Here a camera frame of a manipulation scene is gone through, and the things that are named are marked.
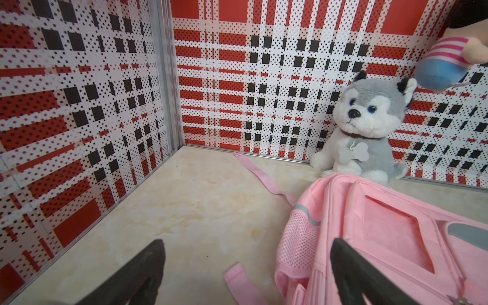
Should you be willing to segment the left gripper triangular left finger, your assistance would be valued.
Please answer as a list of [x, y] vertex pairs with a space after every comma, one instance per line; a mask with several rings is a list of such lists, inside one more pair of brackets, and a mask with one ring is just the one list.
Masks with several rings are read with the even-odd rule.
[[78, 304], [155, 304], [166, 261], [156, 239]]

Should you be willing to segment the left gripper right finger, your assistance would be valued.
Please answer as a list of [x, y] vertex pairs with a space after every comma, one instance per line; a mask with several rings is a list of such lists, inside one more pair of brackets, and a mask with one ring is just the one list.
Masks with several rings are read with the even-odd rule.
[[330, 260], [342, 304], [417, 303], [341, 238], [334, 239]]

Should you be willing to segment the pink backpack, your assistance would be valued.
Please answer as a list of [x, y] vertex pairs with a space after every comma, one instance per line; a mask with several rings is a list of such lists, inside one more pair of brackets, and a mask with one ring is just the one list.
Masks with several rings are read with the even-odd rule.
[[337, 238], [416, 302], [487, 303], [486, 224], [352, 175], [320, 178], [288, 202], [274, 273], [286, 304], [339, 304]]

